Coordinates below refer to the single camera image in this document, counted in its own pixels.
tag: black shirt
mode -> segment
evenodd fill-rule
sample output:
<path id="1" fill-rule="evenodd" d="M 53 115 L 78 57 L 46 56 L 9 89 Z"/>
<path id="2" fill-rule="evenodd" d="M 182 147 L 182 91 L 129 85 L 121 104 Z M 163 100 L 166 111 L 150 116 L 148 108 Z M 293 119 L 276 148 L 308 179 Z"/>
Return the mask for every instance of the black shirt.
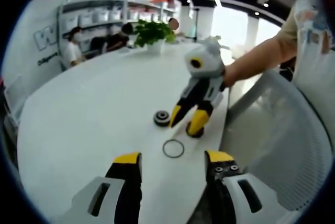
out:
<path id="1" fill-rule="evenodd" d="M 112 36 L 107 36 L 106 37 L 107 49 L 116 45 L 119 42 L 122 42 L 121 46 L 113 49 L 113 50 L 118 50 L 118 49 L 126 46 L 128 41 L 129 41 L 129 37 L 128 36 L 122 36 L 120 33 L 114 34 Z"/>
<path id="2" fill-rule="evenodd" d="M 91 41 L 90 50 L 102 50 L 105 43 L 107 43 L 107 48 L 110 48 L 116 45 L 119 42 L 122 42 L 120 47 L 117 47 L 114 50 L 118 50 L 127 45 L 129 41 L 128 36 L 122 36 L 120 33 L 114 34 L 112 36 L 105 36 L 105 37 L 95 37 Z"/>

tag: face mask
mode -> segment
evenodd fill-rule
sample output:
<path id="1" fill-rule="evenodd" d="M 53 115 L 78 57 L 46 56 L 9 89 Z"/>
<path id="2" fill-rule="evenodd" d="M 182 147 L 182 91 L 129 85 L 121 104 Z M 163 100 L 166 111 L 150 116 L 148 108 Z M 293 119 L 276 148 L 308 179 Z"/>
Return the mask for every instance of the face mask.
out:
<path id="1" fill-rule="evenodd" d="M 83 35 L 80 32 L 73 35 L 73 39 L 76 40 L 77 42 L 81 41 L 82 37 Z"/>

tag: wall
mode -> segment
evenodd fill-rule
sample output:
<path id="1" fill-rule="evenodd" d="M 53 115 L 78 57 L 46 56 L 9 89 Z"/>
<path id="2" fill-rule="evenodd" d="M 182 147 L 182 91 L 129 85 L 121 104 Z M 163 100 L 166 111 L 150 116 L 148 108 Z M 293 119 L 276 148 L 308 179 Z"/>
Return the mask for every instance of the wall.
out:
<path id="1" fill-rule="evenodd" d="M 32 0 L 20 16 L 8 42 L 2 65 L 2 77 L 9 85 L 22 75 L 24 87 L 32 94 L 41 85 L 61 73 L 59 58 L 38 65 L 54 56 L 57 49 L 57 8 L 65 0 Z"/>
<path id="2" fill-rule="evenodd" d="M 247 38 L 245 40 L 245 50 L 249 51 L 256 45 L 256 35 L 258 32 L 259 19 L 248 16 Z"/>
<path id="3" fill-rule="evenodd" d="M 211 27 L 213 23 L 214 8 L 210 7 L 195 7 L 199 8 L 198 17 L 198 38 L 200 40 L 211 36 Z M 186 36 L 193 37 L 192 30 L 195 26 L 196 12 L 193 14 L 193 19 L 188 16 L 188 6 L 183 6 L 180 15 L 180 30 L 179 32 L 185 33 Z"/>

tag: human arm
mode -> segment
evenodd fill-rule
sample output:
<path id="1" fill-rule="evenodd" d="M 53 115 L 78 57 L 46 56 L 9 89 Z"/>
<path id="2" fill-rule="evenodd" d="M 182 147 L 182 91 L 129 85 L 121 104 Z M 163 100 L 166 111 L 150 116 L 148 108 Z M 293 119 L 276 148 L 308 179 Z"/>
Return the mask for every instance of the human arm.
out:
<path id="1" fill-rule="evenodd" d="M 114 44 L 113 46 L 107 48 L 107 51 L 113 51 L 113 50 L 119 49 L 123 45 L 124 45 L 124 42 L 118 42 L 118 43 Z"/>
<path id="2" fill-rule="evenodd" d="M 297 56 L 297 25 L 291 10 L 279 33 L 226 66 L 225 85 L 245 80 Z"/>
<path id="3" fill-rule="evenodd" d="M 79 61 L 76 56 L 76 49 L 72 44 L 68 44 L 64 52 L 63 57 L 70 63 L 71 66 L 76 66 L 79 64 Z"/>

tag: o-ring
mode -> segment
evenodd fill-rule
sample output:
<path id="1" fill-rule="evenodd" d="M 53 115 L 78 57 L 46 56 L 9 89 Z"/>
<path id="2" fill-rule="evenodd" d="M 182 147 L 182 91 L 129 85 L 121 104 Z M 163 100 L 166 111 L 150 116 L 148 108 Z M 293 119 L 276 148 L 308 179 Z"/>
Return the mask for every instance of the o-ring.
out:
<path id="1" fill-rule="evenodd" d="M 180 145 L 182 146 L 182 148 L 183 148 L 181 154 L 176 155 L 176 156 L 168 155 L 168 154 L 166 153 L 166 151 L 165 151 L 165 145 L 166 145 L 167 143 L 169 143 L 169 142 L 177 142 L 178 144 L 180 144 Z M 164 145 L 163 145 L 163 153 L 164 153 L 165 156 L 167 156 L 167 157 L 169 157 L 169 158 L 173 158 L 173 159 L 179 158 L 179 157 L 181 157 L 181 156 L 184 154 L 184 152 L 185 152 L 185 147 L 184 147 L 183 143 L 181 143 L 179 140 L 176 140 L 176 139 L 169 139 L 169 140 L 166 140 L 165 143 L 164 143 Z"/>

